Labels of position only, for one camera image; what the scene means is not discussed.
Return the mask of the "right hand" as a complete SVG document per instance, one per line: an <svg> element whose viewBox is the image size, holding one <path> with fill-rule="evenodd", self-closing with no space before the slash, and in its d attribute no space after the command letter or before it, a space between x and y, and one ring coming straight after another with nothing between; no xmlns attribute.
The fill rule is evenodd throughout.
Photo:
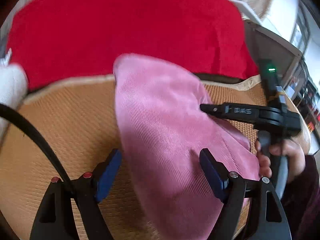
<svg viewBox="0 0 320 240"><path fill-rule="evenodd" d="M257 159L259 161L259 174L262 177L271 178L271 161L270 158L263 155L261 143L257 140L255 142L255 149L257 150ZM299 144L291 139L284 139L281 143L271 145L269 147L270 155L287 156L288 157L288 178L287 183L292 182L299 176L305 168L305 154Z"/></svg>

